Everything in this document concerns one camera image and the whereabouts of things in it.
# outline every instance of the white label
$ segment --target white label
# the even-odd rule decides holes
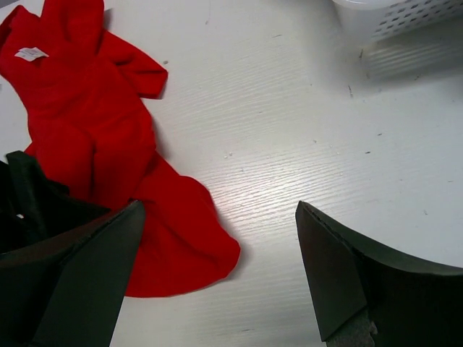
[[[21,48],[14,56],[17,56],[18,58],[23,58],[24,60],[27,61],[34,61],[37,58],[41,58],[44,56],[49,56],[47,53],[44,51],[40,50],[37,47],[34,48]]]

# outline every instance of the white plastic container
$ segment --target white plastic container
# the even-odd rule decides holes
[[[333,0],[341,25],[358,45],[463,14],[463,0]]]

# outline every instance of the white table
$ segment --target white table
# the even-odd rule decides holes
[[[42,0],[20,3],[39,12]],[[163,100],[145,102],[163,152],[211,190],[244,248],[229,280],[125,299],[111,347],[323,346],[298,200],[389,246],[463,267],[463,76],[372,82],[329,0],[106,6],[114,33],[166,62]],[[25,109],[0,83],[8,153],[29,137]]]

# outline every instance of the perforated basket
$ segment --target perforated basket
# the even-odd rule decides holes
[[[342,27],[359,45],[463,14],[463,0],[333,0]]]

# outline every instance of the red fabric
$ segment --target red fabric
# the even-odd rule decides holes
[[[29,62],[14,55],[38,47]],[[34,155],[71,195],[118,209],[142,200],[145,230],[129,296],[170,296],[225,278],[240,248],[220,227],[208,190],[157,152],[140,96],[156,98],[167,71],[103,29],[101,0],[18,6],[0,25],[0,74],[28,114]]]

